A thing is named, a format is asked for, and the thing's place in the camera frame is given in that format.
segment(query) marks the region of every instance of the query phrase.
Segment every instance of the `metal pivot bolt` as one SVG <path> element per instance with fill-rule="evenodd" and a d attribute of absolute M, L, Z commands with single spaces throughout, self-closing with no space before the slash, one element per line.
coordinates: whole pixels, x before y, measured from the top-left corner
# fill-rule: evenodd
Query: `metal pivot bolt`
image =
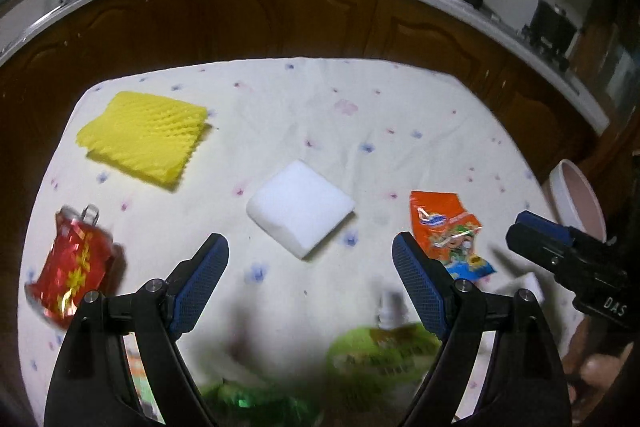
<path fill-rule="evenodd" d="M 522 288 L 520 290 L 518 290 L 518 295 L 520 296 L 520 298 L 524 301 L 527 302 L 533 302 L 536 300 L 535 295 L 533 295 L 532 292 L 530 292 L 529 290 L 527 290 L 526 288 Z"/>
<path fill-rule="evenodd" d="M 471 283 L 471 281 L 468 281 L 467 279 L 457 279 L 454 282 L 454 286 L 456 287 L 456 290 L 460 290 L 461 292 L 470 292 L 471 288 L 474 287 L 474 285 Z"/>
<path fill-rule="evenodd" d="M 157 292 L 161 287 L 164 281 L 162 279 L 151 279 L 147 281 L 145 284 L 145 290 L 148 292 Z"/>
<path fill-rule="evenodd" d="M 84 294 L 84 301 L 92 303 L 97 301 L 99 296 L 100 294 L 96 290 L 91 290 Z"/>

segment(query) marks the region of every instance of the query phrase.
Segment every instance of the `yellow cloth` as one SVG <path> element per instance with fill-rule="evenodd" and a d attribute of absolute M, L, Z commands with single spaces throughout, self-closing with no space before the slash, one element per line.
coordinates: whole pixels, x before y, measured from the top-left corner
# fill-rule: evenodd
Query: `yellow cloth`
<path fill-rule="evenodd" d="M 207 109 L 164 96 L 121 91 L 76 136 L 88 155 L 171 187 L 204 128 Z"/>

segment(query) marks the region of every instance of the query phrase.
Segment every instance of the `red snack bag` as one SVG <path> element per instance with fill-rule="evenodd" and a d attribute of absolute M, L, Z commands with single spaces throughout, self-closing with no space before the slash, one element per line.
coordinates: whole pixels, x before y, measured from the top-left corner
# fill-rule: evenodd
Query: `red snack bag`
<path fill-rule="evenodd" d="M 414 190 L 410 211 L 418 245 L 428 257 L 443 263 L 454 279 L 476 281 L 494 272 L 474 249 L 482 225 L 465 210 L 458 195 Z"/>
<path fill-rule="evenodd" d="M 100 287 L 113 262 L 113 239 L 95 226 L 97 221 L 92 204 L 82 214 L 63 206 L 56 213 L 56 238 L 40 277 L 24 286 L 31 306 L 65 329 L 84 294 Z"/>

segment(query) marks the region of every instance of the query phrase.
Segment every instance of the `tablecloth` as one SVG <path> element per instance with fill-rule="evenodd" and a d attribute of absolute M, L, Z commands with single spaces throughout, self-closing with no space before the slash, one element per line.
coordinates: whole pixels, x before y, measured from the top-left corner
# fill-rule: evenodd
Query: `tablecloth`
<path fill-rule="evenodd" d="M 85 157 L 78 131 L 121 90 L 207 107 L 210 130 L 174 192 Z M 300 261 L 246 215 L 248 198 L 295 159 L 356 201 L 353 216 Z M 573 295 L 510 252 L 505 233 L 526 208 L 550 211 L 510 136 L 458 80 L 375 60 L 261 59 L 136 74 L 92 87 L 79 100 L 38 192 L 28 227 L 18 296 L 20 363 L 42 423 L 63 331 L 38 317 L 22 285 L 36 278 L 69 204 L 100 209 L 99 224 L 124 248 L 119 293 L 165 277 L 218 232 L 229 263 L 196 328 L 178 347 L 196 383 L 215 374 L 216 353 L 284 389 L 321 394 L 325 352 L 345 331 L 376 324 L 383 289 L 402 283 L 391 259 L 396 233 L 410 230 L 411 190 L 456 192 L 481 221 L 478 253 L 496 273 L 491 291 L 534 271 L 562 352 L 579 322 Z M 417 314 L 408 296 L 411 320 Z M 483 343 L 460 415 L 472 412 L 488 362 Z"/>

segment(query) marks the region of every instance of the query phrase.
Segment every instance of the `brand logo on package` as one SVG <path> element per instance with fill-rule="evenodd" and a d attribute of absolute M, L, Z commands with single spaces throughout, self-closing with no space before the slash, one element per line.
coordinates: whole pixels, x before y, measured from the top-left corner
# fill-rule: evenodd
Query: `brand logo on package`
<path fill-rule="evenodd" d="M 447 216 L 444 216 L 444 214 L 437 214 L 436 212 L 434 212 L 433 214 L 429 214 L 421 206 L 419 206 L 417 210 L 418 217 L 420 218 L 420 222 L 423 225 L 429 225 L 430 227 L 439 227 L 440 225 L 444 225 L 447 222 Z"/>

